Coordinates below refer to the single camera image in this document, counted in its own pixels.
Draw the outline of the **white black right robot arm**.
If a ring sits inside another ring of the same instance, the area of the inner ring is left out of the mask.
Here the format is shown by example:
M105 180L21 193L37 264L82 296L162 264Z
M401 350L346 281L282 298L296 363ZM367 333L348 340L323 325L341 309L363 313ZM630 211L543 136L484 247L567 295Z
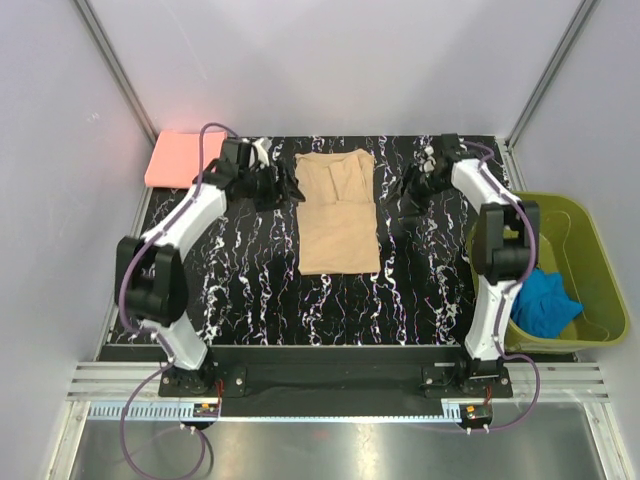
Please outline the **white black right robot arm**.
M389 197L401 201L403 217L415 217L426 213L432 196L449 189L462 193L477 213L471 253L477 297L453 374L457 390L472 397L501 373L511 308L537 261L539 208L511 193L478 159L413 162Z

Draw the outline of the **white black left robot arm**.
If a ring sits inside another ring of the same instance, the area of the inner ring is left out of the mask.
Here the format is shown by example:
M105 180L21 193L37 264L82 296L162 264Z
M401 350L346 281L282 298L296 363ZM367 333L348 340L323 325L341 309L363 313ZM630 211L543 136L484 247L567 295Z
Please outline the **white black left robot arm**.
M216 159L164 220L138 238L123 237L116 248L114 301L121 325L134 336L154 337L168 363L183 370L181 384L196 396L214 388L216 372L205 365L208 348L187 314L183 261L229 204L244 199L258 212L305 200L287 162L246 166Z

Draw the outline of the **beige t shirt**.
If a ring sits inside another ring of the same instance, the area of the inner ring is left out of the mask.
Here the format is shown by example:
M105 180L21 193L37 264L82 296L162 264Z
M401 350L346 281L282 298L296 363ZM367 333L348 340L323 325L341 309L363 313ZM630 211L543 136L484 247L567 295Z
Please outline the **beige t shirt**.
M374 163L363 149L296 156L305 197L296 209L302 275L380 271Z

